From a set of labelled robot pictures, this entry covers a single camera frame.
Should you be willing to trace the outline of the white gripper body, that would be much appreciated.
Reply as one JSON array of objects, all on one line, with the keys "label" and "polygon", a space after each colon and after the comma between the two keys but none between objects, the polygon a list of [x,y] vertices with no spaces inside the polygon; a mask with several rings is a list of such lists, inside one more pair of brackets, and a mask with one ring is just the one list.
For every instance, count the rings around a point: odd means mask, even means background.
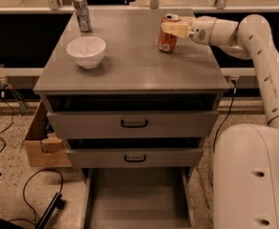
[{"label": "white gripper body", "polygon": [[208,45],[216,17],[201,16],[195,18],[191,24],[188,37],[197,44]]}]

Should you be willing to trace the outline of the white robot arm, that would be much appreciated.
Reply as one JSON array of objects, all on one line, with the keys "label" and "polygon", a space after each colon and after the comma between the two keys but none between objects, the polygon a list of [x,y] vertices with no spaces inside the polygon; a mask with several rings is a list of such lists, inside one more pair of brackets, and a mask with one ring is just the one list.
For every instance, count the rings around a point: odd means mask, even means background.
[{"label": "white robot arm", "polygon": [[267,124],[238,124],[220,135],[213,165],[214,229],[279,229],[279,52],[268,20],[241,22],[174,14],[161,30],[253,62]]}]

